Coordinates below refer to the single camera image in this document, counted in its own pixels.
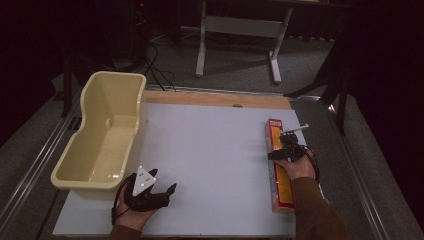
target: plastic bin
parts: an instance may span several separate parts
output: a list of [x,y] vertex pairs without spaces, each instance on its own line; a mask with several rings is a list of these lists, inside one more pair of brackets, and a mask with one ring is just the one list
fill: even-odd
[[97,72],[90,77],[81,93],[81,127],[51,174],[55,187],[116,191],[137,171],[147,122],[145,85],[141,74]]

